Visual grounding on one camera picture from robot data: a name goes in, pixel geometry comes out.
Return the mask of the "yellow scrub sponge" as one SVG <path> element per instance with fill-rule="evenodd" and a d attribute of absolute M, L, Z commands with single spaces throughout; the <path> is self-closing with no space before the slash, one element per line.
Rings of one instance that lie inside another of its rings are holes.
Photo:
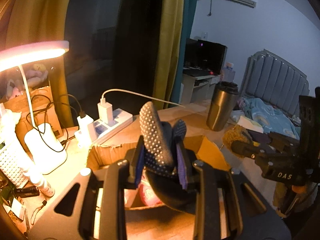
<path fill-rule="evenodd" d="M 249 143 L 249 144 L 254 145 L 254 146 L 259 146 L 259 143 L 253 141 L 253 139 L 250 136 L 249 132 L 244 127 L 242 127 L 240 125 L 235 125 L 233 128 L 230 128 L 229 130 L 227 130 L 224 133 L 223 137 L 222 137 L 222 146 L 227 148 L 235 156 L 237 156 L 238 158 L 241 158 L 241 159 L 243 159 L 244 156 L 236 154 L 231 149 L 232 142 L 237 141 L 237 140 Z"/>

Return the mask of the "dotted dark glove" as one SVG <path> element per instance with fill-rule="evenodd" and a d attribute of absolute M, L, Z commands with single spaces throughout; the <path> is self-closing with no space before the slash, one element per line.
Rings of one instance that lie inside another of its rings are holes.
<path fill-rule="evenodd" d="M 140 109 L 139 126 L 145 147 L 146 171 L 163 177 L 179 178 L 182 169 L 178 167 L 176 141 L 183 141 L 185 138 L 185 122 L 179 119 L 172 126 L 161 121 L 153 102 L 149 101 Z"/>

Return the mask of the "blue bed blanket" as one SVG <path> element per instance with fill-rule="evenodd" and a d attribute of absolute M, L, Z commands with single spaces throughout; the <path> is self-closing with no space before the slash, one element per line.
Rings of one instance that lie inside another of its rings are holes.
<path fill-rule="evenodd" d="M 247 118 L 262 126 L 265 133 L 276 132 L 299 139 L 291 120 L 281 110 L 264 103 L 260 98 L 240 97 L 237 104 Z"/>

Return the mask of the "stainless steel tumbler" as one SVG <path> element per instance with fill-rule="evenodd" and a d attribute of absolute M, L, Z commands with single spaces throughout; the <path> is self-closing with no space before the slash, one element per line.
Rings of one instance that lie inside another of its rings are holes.
<path fill-rule="evenodd" d="M 216 84 L 207 116 L 207 126 L 215 132 L 221 131 L 239 97 L 238 85 L 220 81 Z"/>

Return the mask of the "cardboard box tray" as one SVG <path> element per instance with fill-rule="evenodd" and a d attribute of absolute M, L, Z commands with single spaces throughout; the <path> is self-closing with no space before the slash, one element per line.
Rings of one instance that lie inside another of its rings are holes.
<path fill-rule="evenodd" d="M 219 147 L 204 135 L 186 137 L 183 141 L 186 149 L 193 151 L 197 159 L 208 163 L 213 168 L 229 171 L 231 166 L 225 160 Z M 136 142 L 114 146 L 92 146 L 88 150 L 87 167 L 93 171 L 124 159 L 127 151 L 134 150 Z M 146 171 L 148 181 L 156 196 L 168 207 L 186 213 L 195 213 L 196 192 L 185 191 L 178 176 L 163 177 Z"/>

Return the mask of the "grey bed headboard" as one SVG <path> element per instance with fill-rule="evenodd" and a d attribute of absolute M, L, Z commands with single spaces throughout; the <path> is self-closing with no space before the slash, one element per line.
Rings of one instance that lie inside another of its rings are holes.
<path fill-rule="evenodd" d="M 309 92 L 307 75 L 278 55 L 264 49 L 248 58 L 241 96 L 260 98 L 292 116 L 299 114 L 299 96 Z"/>

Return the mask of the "small white charger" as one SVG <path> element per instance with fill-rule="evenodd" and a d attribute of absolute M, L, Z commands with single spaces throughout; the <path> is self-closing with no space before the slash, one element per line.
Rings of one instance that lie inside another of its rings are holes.
<path fill-rule="evenodd" d="M 91 144 L 97 138 L 94 120 L 84 111 L 81 111 L 80 115 L 77 117 L 77 121 L 81 132 L 81 139 L 84 142 Z"/>

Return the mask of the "clear water bottle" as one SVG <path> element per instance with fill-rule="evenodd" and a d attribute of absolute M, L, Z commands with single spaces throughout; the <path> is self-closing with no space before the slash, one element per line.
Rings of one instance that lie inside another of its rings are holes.
<path fill-rule="evenodd" d="M 221 70 L 221 81 L 233 82 L 235 77 L 235 71 L 233 69 L 233 64 L 226 62 L 226 65 Z"/>

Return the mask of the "white power strip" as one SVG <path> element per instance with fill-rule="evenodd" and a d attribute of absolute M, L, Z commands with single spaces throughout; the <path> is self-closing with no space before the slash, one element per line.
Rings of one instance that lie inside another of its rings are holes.
<path fill-rule="evenodd" d="M 100 119 L 94 121 L 97 138 L 91 144 L 86 143 L 81 139 L 80 129 L 74 133 L 74 136 L 78 141 L 79 148 L 88 149 L 93 145 L 103 144 L 105 141 L 116 135 L 122 129 L 129 126 L 129 124 L 131 124 L 132 122 L 133 115 L 118 108 L 113 111 L 113 122 L 110 125 Z"/>

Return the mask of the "white tv cabinet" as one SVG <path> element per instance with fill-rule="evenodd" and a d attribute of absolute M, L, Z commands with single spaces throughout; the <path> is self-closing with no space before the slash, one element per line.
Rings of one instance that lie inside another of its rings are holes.
<path fill-rule="evenodd" d="M 189 76 L 183 74 L 179 103 L 186 105 L 202 100 L 210 100 L 220 75 Z"/>

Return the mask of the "black monitor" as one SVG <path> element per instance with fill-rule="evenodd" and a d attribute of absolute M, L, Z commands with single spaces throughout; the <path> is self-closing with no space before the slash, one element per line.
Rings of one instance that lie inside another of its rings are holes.
<path fill-rule="evenodd" d="M 183 74 L 189 76 L 219 75 L 225 62 L 227 46 L 205 40 L 187 39 Z"/>

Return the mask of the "yellow curtain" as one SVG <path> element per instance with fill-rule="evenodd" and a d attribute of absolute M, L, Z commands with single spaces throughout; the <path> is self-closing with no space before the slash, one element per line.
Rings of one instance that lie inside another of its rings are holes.
<path fill-rule="evenodd" d="M 153 97 L 169 101 L 177 72 L 184 0 L 163 0 Z"/>

